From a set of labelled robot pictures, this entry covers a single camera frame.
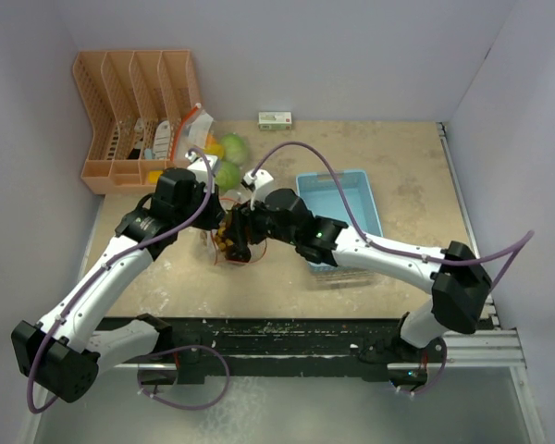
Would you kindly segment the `green cabbage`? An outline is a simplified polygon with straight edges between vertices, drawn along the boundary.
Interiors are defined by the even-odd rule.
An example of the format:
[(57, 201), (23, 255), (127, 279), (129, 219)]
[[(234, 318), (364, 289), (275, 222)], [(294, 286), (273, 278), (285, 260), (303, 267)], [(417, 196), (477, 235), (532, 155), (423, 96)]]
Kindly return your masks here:
[(241, 184), (240, 168), (233, 163), (222, 161), (216, 172), (216, 184), (222, 191), (238, 188)]
[(250, 157), (250, 150), (245, 140), (236, 133), (224, 135), (219, 140), (224, 148), (224, 159), (234, 165), (242, 167)]

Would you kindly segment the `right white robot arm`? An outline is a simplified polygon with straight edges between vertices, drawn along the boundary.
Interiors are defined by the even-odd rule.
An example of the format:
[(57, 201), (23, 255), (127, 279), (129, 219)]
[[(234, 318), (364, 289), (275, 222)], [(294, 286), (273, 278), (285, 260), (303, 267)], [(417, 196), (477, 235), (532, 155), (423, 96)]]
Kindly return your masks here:
[(316, 216), (293, 190), (277, 189), (262, 202), (233, 206), (224, 236), (228, 253), (240, 260), (249, 247), (266, 239), (293, 246), (312, 264), (374, 271), (429, 294), (420, 308), (401, 320), (394, 354), (413, 362), (446, 332), (475, 333), (491, 279), (475, 264), (473, 252), (454, 241), (447, 248), (426, 248), (359, 233), (345, 221)]

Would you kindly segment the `green cabbage back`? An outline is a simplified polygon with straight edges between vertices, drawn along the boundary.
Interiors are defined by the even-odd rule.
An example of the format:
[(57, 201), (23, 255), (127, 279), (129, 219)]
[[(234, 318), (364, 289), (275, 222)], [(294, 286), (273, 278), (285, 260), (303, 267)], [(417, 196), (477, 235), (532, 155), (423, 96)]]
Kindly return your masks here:
[(224, 148), (224, 159), (234, 165), (242, 167), (250, 157), (250, 150), (245, 140), (236, 133), (224, 135), (219, 140)]

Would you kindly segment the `clear orange zip bag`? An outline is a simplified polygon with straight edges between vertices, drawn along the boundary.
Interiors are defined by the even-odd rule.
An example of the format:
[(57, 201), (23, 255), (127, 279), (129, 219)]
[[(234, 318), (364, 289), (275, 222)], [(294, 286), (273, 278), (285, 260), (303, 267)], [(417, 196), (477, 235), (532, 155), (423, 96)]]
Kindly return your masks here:
[(240, 186), (243, 169), (251, 157), (248, 143), (239, 134), (221, 129), (201, 103), (197, 103), (179, 124), (169, 159), (177, 167), (192, 163), (199, 157), (191, 152), (193, 148), (216, 157), (215, 177), (221, 192)]

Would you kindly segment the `orange fruit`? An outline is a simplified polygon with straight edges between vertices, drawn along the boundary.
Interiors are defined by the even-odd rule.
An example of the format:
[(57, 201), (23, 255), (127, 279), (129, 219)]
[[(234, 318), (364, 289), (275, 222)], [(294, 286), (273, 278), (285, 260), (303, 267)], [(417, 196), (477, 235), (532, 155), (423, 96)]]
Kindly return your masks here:
[(205, 140), (205, 145), (210, 145), (216, 143), (216, 138), (213, 134), (208, 133)]

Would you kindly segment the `green cabbage front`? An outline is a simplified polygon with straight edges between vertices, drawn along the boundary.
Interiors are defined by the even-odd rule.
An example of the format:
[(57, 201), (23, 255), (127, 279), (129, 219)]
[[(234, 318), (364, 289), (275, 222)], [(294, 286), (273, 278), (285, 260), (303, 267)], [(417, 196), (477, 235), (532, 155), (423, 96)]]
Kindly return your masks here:
[(238, 188), (241, 184), (240, 168), (233, 163), (222, 161), (216, 172), (216, 184), (222, 191)]

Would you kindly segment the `brown longan bunch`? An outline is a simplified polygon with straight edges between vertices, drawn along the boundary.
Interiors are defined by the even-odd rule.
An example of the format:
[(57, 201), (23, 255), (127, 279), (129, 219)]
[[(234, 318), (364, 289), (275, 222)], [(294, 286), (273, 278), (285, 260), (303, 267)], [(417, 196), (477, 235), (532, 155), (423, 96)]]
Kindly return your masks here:
[(218, 253), (225, 260), (234, 261), (237, 259), (237, 250), (235, 247), (235, 243), (227, 236), (225, 224), (221, 225), (219, 229), (213, 233), (212, 241)]

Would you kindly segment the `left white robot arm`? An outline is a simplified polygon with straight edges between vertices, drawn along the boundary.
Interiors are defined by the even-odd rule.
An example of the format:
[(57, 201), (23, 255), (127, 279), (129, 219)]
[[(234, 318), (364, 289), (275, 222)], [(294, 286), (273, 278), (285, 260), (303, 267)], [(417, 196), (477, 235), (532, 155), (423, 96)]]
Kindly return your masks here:
[[(101, 321), (129, 284), (174, 243), (185, 228), (218, 228), (223, 209), (206, 165), (169, 168), (155, 190), (122, 218), (105, 250), (73, 290), (39, 321), (21, 321), (11, 340), (27, 379), (29, 410), (42, 413), (53, 401), (77, 401), (102, 373), (132, 358), (161, 363), (173, 352), (173, 328), (151, 314), (99, 332)], [(43, 406), (34, 388), (52, 393)]]

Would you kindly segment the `yellow starfruit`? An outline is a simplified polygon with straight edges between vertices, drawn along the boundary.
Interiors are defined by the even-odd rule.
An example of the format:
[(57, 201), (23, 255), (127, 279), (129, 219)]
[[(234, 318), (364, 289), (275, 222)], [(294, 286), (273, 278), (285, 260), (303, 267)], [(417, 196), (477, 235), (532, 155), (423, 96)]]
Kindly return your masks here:
[(207, 154), (210, 154), (210, 155), (215, 155), (218, 158), (223, 158), (224, 155), (225, 155), (225, 149), (219, 143), (214, 143), (214, 144), (207, 145), (205, 147), (205, 152)]

